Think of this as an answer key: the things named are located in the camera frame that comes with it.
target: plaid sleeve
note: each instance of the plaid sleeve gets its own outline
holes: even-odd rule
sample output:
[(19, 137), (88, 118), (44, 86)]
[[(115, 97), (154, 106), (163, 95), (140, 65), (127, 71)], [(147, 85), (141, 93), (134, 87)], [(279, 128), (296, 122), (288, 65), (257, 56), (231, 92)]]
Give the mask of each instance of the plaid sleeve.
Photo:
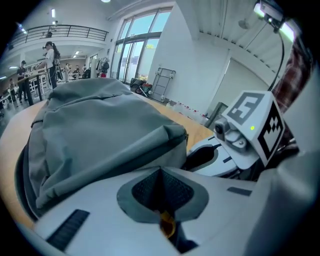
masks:
[[(284, 73), (272, 93), (280, 108), (285, 113), (304, 89), (312, 70), (312, 62), (307, 59), (298, 40), (292, 44), (291, 53), (286, 63)], [(293, 138), (288, 126), (285, 126), (279, 146), (285, 146)]]

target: black metal railing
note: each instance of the black metal railing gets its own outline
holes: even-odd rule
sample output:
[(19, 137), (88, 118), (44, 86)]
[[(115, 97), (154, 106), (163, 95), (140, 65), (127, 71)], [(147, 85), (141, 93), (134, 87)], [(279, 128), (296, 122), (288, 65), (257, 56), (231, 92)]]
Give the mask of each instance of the black metal railing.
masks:
[(22, 31), (17, 32), (13, 35), (10, 44), (13, 47), (39, 40), (39, 39), (50, 39), (50, 38), (88, 38), (98, 41), (105, 41), (108, 34), (107, 31), (96, 29), (87, 26), (78, 25), (46, 25), (37, 26), (26, 30), (27, 34)]

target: wheel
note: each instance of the wheel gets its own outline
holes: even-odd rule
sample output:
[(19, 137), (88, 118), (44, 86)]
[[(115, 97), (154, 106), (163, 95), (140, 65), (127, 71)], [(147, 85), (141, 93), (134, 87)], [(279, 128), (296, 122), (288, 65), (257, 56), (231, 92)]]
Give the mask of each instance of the wheel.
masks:
[(138, 87), (137, 89), (135, 89), (134, 91), (136, 94), (142, 94), (142, 90)]

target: black and white pattern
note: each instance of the black and white pattern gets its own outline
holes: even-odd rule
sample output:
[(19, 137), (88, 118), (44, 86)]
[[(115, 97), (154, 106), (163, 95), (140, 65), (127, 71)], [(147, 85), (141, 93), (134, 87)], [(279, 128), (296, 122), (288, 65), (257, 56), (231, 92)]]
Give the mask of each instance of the black and white pattern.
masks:
[(267, 161), (271, 157), (281, 138), (284, 125), (281, 122), (280, 114), (274, 102), (266, 119), (266, 122), (258, 136), (258, 141), (263, 149)]
[(243, 125), (255, 111), (263, 97), (263, 93), (244, 92), (226, 115), (236, 121), (239, 125)]

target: black shirt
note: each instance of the black shirt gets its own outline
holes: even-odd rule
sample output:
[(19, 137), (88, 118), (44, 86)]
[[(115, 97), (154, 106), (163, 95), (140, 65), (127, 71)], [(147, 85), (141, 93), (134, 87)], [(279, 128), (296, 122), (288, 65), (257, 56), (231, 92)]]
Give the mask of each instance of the black shirt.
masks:
[(19, 67), (18, 70), (16, 71), (16, 74), (22, 75), (22, 73), (26, 73), (26, 69), (24, 67), (23, 68)]

